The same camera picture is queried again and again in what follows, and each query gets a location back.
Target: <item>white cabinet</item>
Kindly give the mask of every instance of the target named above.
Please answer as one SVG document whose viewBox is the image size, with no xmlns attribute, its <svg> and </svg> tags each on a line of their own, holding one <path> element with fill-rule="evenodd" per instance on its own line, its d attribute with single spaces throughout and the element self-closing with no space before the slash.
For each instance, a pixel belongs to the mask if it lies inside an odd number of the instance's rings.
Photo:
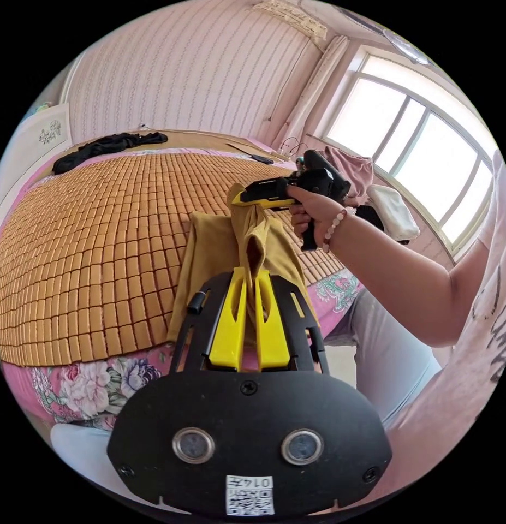
<svg viewBox="0 0 506 524">
<path fill-rule="evenodd" d="M 36 171 L 71 146 L 69 104 L 40 111 L 18 126 L 0 161 L 0 226 Z"/>
</svg>

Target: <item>curtain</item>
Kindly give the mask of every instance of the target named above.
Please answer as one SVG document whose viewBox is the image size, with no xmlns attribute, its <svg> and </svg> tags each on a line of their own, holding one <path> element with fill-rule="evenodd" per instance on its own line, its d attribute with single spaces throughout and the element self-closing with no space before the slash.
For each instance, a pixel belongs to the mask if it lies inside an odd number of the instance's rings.
<svg viewBox="0 0 506 524">
<path fill-rule="evenodd" d="M 279 149 L 291 137 L 296 138 L 298 142 L 302 141 L 303 128 L 309 114 L 329 80 L 331 73 L 340 62 L 348 43 L 348 38 L 344 36 L 335 36 L 330 42 L 315 67 L 309 82 L 302 91 L 295 108 L 276 135 L 272 144 L 273 149 Z"/>
</svg>

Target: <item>sticker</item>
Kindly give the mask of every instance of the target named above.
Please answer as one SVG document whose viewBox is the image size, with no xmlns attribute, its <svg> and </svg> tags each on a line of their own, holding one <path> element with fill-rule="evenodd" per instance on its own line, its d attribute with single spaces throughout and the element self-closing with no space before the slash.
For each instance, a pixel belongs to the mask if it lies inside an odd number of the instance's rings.
<svg viewBox="0 0 506 524">
<path fill-rule="evenodd" d="M 225 477 L 225 508 L 228 515 L 274 515 L 273 477 Z"/>
</svg>

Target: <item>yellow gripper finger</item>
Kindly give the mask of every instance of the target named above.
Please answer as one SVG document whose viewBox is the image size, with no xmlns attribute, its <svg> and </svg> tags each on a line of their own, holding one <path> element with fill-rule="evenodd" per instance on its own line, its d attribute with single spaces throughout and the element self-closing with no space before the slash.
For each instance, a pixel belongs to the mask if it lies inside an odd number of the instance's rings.
<svg viewBox="0 0 506 524">
<path fill-rule="evenodd" d="M 289 348 L 271 277 L 265 269 L 259 271 L 255 280 L 255 309 L 260 370 L 286 368 L 290 359 Z"/>
<path fill-rule="evenodd" d="M 209 353 L 209 361 L 213 366 L 240 371 L 247 315 L 246 294 L 245 270 L 243 267 L 236 267 Z"/>
</svg>

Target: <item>window pane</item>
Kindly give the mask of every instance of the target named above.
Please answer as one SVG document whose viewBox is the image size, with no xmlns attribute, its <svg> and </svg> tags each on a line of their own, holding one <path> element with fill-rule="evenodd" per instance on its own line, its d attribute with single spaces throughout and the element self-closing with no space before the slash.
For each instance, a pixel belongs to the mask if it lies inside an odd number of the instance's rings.
<svg viewBox="0 0 506 524">
<path fill-rule="evenodd" d="M 384 171 L 389 172 L 398 160 L 400 153 L 404 150 L 407 142 L 424 114 L 425 107 L 414 100 L 410 100 L 407 108 L 398 123 L 395 132 L 392 134 L 384 151 L 378 157 L 376 165 Z"/>
<path fill-rule="evenodd" d="M 451 242 L 454 242 L 470 224 L 488 193 L 492 178 L 491 171 L 481 162 L 468 192 L 442 227 L 442 231 Z"/>
<path fill-rule="evenodd" d="M 384 140 L 406 96 L 369 80 L 359 80 L 329 138 L 362 157 L 371 157 Z"/>
<path fill-rule="evenodd" d="M 454 118 L 493 158 L 498 147 L 491 133 L 464 104 L 437 83 L 408 67 L 376 56 L 369 57 L 362 72 L 399 84 L 426 98 Z"/>
<path fill-rule="evenodd" d="M 475 150 L 431 114 L 395 178 L 440 220 L 462 191 L 476 159 Z"/>
</svg>

